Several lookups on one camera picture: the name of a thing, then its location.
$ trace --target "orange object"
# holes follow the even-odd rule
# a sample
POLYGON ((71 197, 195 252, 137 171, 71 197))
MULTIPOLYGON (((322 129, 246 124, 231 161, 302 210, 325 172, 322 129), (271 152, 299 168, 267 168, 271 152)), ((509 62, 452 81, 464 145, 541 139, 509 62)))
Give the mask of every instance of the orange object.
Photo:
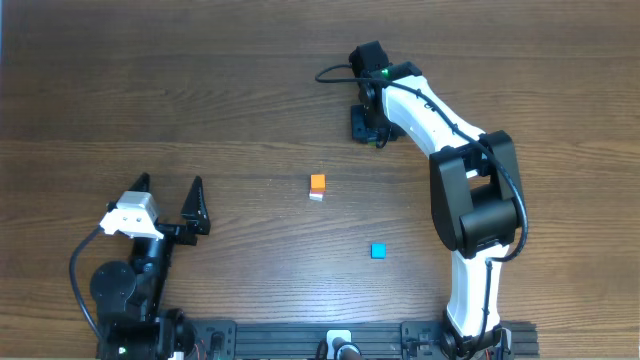
POLYGON ((311 175, 311 192, 323 193, 327 190, 324 174, 311 175))

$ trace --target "wooden table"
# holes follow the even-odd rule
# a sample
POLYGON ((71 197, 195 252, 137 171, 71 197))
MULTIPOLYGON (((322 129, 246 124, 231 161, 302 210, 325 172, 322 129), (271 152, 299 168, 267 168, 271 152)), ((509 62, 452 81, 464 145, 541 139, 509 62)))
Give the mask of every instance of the wooden table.
MULTIPOLYGON (((503 269, 502 318, 538 324, 543 356, 638 356, 637 0, 8 0, 3 15, 1 356, 94 355, 68 259, 143 171, 173 219, 201 175, 213 216, 176 250, 167 307, 244 323, 441 316, 451 265, 427 159, 410 139, 354 143, 356 86, 313 81, 371 40, 515 141, 531 233, 503 269)), ((92 308, 93 271, 130 246, 83 253, 92 308)))

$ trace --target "blue cube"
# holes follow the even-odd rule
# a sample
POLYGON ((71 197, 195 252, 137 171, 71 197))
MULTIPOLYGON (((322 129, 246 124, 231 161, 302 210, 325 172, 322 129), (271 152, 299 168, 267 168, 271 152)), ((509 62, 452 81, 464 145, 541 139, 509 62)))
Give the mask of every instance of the blue cube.
POLYGON ((371 244, 371 258, 372 259, 384 259, 387 257, 387 245, 386 244, 371 244))

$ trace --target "wooden surface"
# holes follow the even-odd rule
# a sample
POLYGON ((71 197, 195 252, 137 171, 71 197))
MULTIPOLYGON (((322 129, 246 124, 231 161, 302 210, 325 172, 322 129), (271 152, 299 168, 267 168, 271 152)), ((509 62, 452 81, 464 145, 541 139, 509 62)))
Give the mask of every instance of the wooden surface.
MULTIPOLYGON (((502 318, 537 323, 543 356, 638 356, 637 0, 9 0, 3 16, 0 356, 94 354, 68 259, 142 171, 172 217, 201 175, 213 216, 176 250, 166 306, 244 323, 441 316, 451 265, 427 159, 410 139, 351 141, 356 87, 313 81, 375 39, 515 141, 531 233, 503 269, 502 318)), ((130 245, 83 253, 92 308, 93 271, 130 245)))

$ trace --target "small block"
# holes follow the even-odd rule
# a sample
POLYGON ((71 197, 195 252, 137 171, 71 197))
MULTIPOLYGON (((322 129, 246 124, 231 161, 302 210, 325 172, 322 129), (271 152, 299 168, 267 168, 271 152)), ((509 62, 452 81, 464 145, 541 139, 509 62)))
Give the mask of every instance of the small block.
POLYGON ((311 175, 311 192, 325 192, 327 189, 324 174, 311 175))
POLYGON ((387 257, 387 245, 386 244, 371 244, 371 258, 372 259, 384 259, 387 257))
POLYGON ((314 192, 309 193, 309 199, 311 200, 322 201, 322 198, 324 198, 323 193, 314 193, 314 192))

